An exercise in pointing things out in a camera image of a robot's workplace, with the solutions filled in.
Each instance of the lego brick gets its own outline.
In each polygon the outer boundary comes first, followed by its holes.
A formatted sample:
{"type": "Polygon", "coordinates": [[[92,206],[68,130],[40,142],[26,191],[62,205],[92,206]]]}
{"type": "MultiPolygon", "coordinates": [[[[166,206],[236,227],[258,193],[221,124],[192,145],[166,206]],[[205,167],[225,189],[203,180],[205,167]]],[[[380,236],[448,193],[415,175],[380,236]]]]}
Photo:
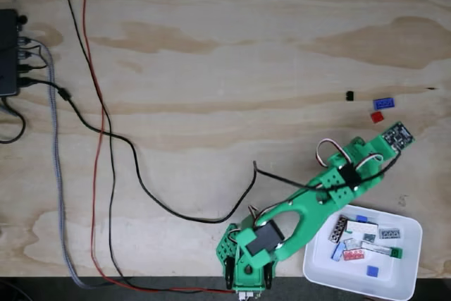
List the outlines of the lego brick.
{"type": "Polygon", "coordinates": [[[374,234],[364,234],[364,241],[374,243],[376,236],[374,234]]]}
{"type": "Polygon", "coordinates": [[[397,259],[402,258],[402,249],[401,248],[391,247],[390,249],[391,249],[391,253],[390,253],[391,257],[395,257],[397,259]]]}
{"type": "Polygon", "coordinates": [[[383,120],[383,115],[381,112],[377,111],[374,113],[371,113],[371,120],[374,123],[380,123],[383,120]]]}
{"type": "Polygon", "coordinates": [[[366,216],[363,216],[363,215],[357,215],[356,218],[355,218],[355,221],[357,221],[357,222],[367,222],[368,218],[366,216]]]}
{"type": "Polygon", "coordinates": [[[381,239],[400,239],[401,232],[398,228],[388,228],[388,229],[379,228],[379,237],[381,239]]]}
{"type": "Polygon", "coordinates": [[[346,225],[346,231],[375,235],[378,233],[378,225],[374,223],[348,221],[346,225]]]}
{"type": "Polygon", "coordinates": [[[345,259],[345,261],[359,260],[364,258],[365,251],[363,249],[343,251],[343,259],[345,259]]]}
{"type": "Polygon", "coordinates": [[[353,91],[347,91],[346,92],[346,101],[347,102],[353,102],[354,101],[354,92],[353,91]]]}
{"type": "Polygon", "coordinates": [[[373,276],[374,278],[377,278],[379,274],[379,268],[375,266],[367,266],[366,268],[366,275],[367,276],[373,276]]]}
{"type": "Polygon", "coordinates": [[[331,259],[333,261],[340,261],[343,250],[345,250],[345,244],[343,242],[339,242],[337,247],[335,247],[335,250],[333,251],[331,259]]]}
{"type": "Polygon", "coordinates": [[[350,238],[344,241],[346,245],[346,250],[356,250],[362,248],[361,241],[357,241],[354,238],[350,238]]]}
{"type": "Polygon", "coordinates": [[[374,111],[379,111],[380,109],[390,109],[395,107],[395,101],[393,98],[383,98],[373,100],[374,111]]]}
{"type": "Polygon", "coordinates": [[[385,254],[385,255],[392,254],[392,249],[391,248],[375,245],[373,243],[369,243],[369,242],[366,242],[366,241],[362,241],[362,248],[365,249],[365,250],[371,250],[373,252],[381,253],[381,254],[385,254]]]}
{"type": "Polygon", "coordinates": [[[333,227],[332,233],[329,236],[329,241],[331,241],[333,243],[338,243],[338,241],[340,241],[340,237],[346,228],[346,221],[347,221],[347,218],[343,215],[340,215],[337,223],[333,227]]]}

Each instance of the red wire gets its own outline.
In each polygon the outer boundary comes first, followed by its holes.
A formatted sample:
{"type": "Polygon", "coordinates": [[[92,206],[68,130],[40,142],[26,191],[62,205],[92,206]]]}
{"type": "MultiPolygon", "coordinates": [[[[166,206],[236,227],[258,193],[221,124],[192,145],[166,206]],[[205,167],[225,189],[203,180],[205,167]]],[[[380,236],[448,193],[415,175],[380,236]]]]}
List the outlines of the red wire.
{"type": "MultiPolygon", "coordinates": [[[[92,63],[91,49],[89,47],[89,40],[87,38],[87,33],[86,33],[86,3],[87,3],[87,0],[83,0],[83,7],[82,7],[82,31],[83,31],[83,36],[85,38],[86,50],[87,50],[87,55],[88,55],[88,59],[89,59],[89,69],[91,70],[92,80],[94,82],[94,86],[96,88],[96,91],[99,94],[99,98],[102,101],[103,97],[102,97],[102,94],[101,94],[99,82],[97,81],[97,76],[96,76],[95,71],[94,71],[94,64],[92,63]]],[[[102,139],[103,139],[103,132],[105,131],[105,114],[104,113],[105,112],[104,112],[104,109],[102,107],[102,110],[101,110],[101,127],[100,127],[100,131],[101,132],[99,134],[99,141],[97,143],[96,157],[95,157],[95,161],[94,161],[94,175],[93,175],[93,179],[92,179],[92,219],[91,219],[91,244],[90,244],[91,259],[92,259],[92,262],[94,262],[94,265],[95,265],[97,271],[99,272],[99,274],[101,275],[101,277],[103,279],[107,280],[108,282],[114,283],[114,284],[119,285],[119,286],[124,287],[124,288],[137,290],[137,291],[140,291],[140,292],[156,293],[156,292],[159,292],[160,290],[152,290],[152,289],[147,289],[147,288],[134,287],[134,286],[127,285],[125,283],[121,283],[119,281],[113,280],[112,278],[109,278],[101,270],[100,265],[97,262],[97,259],[95,257],[95,251],[94,251],[94,230],[95,230],[95,217],[96,217],[97,165],[99,163],[99,155],[100,155],[101,143],[102,143],[102,139]]],[[[211,289],[208,289],[208,288],[171,288],[170,290],[179,290],[179,291],[182,291],[182,290],[192,290],[192,291],[200,290],[200,291],[203,291],[203,292],[223,293],[223,294],[234,293],[232,290],[211,290],[211,289]]]]}

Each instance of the light blue lego brick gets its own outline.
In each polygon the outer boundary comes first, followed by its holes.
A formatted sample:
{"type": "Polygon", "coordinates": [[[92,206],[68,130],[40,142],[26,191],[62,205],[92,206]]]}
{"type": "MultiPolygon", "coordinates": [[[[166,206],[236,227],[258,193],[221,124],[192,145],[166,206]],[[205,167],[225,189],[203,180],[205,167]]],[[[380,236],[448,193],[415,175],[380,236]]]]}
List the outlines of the light blue lego brick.
{"type": "Polygon", "coordinates": [[[331,259],[333,261],[340,261],[341,255],[343,254],[343,250],[346,249],[344,242],[339,242],[335,250],[333,251],[331,259]]]}

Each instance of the white tray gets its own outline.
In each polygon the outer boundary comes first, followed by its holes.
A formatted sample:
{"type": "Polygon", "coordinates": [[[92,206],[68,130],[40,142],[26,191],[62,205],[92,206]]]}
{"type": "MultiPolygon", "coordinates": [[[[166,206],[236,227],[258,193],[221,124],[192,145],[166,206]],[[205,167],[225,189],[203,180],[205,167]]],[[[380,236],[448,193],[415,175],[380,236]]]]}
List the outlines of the white tray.
{"type": "MultiPolygon", "coordinates": [[[[418,221],[404,216],[347,205],[329,216],[315,237],[305,247],[304,275],[315,283],[381,297],[404,301],[412,297],[415,290],[416,273],[421,250],[423,230],[418,221]],[[328,240],[339,215],[355,220],[356,215],[366,216],[368,222],[377,223],[380,228],[399,228],[400,239],[379,239],[375,243],[386,247],[402,248],[402,258],[365,251],[365,258],[339,262],[331,259],[336,244],[328,240]],[[366,275],[367,266],[379,268],[378,277],[366,275]]],[[[347,238],[361,240],[363,234],[343,233],[341,241],[347,238]]]]}

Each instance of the white lego brick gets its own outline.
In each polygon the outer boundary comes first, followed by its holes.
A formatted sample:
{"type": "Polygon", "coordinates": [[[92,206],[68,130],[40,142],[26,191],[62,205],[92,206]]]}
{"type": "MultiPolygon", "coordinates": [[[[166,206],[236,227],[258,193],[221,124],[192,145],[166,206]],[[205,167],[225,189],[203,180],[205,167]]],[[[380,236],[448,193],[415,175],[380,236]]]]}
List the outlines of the white lego brick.
{"type": "Polygon", "coordinates": [[[376,235],[378,233],[378,225],[374,223],[348,221],[346,231],[376,235]]]}
{"type": "Polygon", "coordinates": [[[345,240],[346,250],[356,250],[362,248],[361,241],[357,241],[354,238],[345,240]]]}
{"type": "Polygon", "coordinates": [[[365,241],[362,241],[362,248],[364,248],[365,250],[372,250],[373,252],[385,255],[390,255],[392,252],[392,249],[389,247],[379,246],[365,241]]]}

